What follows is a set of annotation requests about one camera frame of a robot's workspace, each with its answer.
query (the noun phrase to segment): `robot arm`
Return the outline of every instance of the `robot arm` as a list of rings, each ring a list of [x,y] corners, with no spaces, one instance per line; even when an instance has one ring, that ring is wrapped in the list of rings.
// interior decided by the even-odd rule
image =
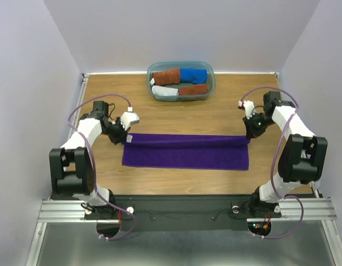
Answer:
[[[246,126],[248,139],[261,136],[267,126],[277,124],[283,131],[291,115],[295,113],[294,104],[290,101],[282,101],[280,93],[270,91],[263,97],[264,112],[257,113],[251,101],[239,102],[239,108],[244,109],[246,116],[243,121]],[[317,181],[321,177],[327,140],[315,136],[295,114],[291,119],[288,129],[284,133],[287,143],[278,162],[278,173],[273,181],[278,197],[269,180],[258,187],[251,196],[253,212],[273,210],[281,198],[296,187]]]
[[[77,132],[73,133],[61,148],[51,150],[50,173],[55,193],[73,196],[94,207],[106,206],[106,203],[96,194],[94,190],[96,186],[103,198],[115,204],[113,193],[95,184],[88,150],[80,133],[88,139],[91,146],[100,134],[108,135],[112,143],[118,144],[126,141],[130,126],[137,124],[139,117],[132,112],[131,107],[115,121],[108,120],[108,113],[108,103],[93,102],[92,112],[81,117]]]

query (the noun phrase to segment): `wall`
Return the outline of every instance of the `wall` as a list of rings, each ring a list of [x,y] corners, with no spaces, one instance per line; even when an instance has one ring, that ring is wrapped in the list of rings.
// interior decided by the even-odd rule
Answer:
[[[83,73],[200,60],[278,71],[319,0],[45,0]]]
[[[342,236],[342,0],[321,0],[279,82],[309,128],[328,139],[320,190],[333,199]]]
[[[0,266],[25,265],[80,83],[43,1],[0,1]]]

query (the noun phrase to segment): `white tag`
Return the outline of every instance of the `white tag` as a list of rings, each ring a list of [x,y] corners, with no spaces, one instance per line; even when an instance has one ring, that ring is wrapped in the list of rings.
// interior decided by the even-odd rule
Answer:
[[[132,140],[132,135],[127,135],[126,136],[126,142],[130,143]]]

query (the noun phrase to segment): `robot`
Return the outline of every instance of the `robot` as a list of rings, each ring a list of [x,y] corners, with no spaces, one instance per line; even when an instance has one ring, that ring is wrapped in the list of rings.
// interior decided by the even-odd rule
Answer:
[[[241,100],[238,108],[245,112],[243,121],[248,139],[261,136],[268,126],[277,124],[284,131],[287,143],[279,159],[278,172],[251,194],[249,204],[245,206],[244,211],[237,206],[233,206],[232,211],[243,212],[241,214],[244,218],[262,218],[264,213],[272,213],[280,217],[278,202],[286,194],[296,187],[320,179],[327,140],[315,136],[296,114],[295,105],[291,101],[283,101],[279,92],[269,91],[264,94],[263,112],[257,113],[252,101]],[[112,143],[118,144],[127,141],[130,127],[139,123],[139,117],[132,111],[132,107],[115,121],[109,121],[108,113],[108,103],[93,102],[92,112],[80,118],[77,132],[73,133],[59,149],[52,149],[49,154],[53,192],[80,199],[84,202],[82,206],[89,213],[94,214],[92,217],[96,220],[112,219],[118,207],[112,191],[96,183],[88,147],[81,134],[90,145],[100,134],[107,135]],[[270,228],[250,228],[250,230],[255,234],[264,235],[269,233],[265,231]],[[109,236],[112,237],[116,233],[114,231]]]

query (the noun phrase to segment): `brown towel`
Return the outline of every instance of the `brown towel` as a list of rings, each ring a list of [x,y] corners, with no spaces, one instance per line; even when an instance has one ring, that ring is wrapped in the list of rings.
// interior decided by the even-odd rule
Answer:
[[[201,95],[209,92],[206,84],[191,85],[188,87],[181,87],[178,90],[179,95]]]
[[[173,68],[161,72],[153,72],[152,77],[155,80],[155,85],[158,86],[179,84],[181,82],[181,72],[179,68]]]

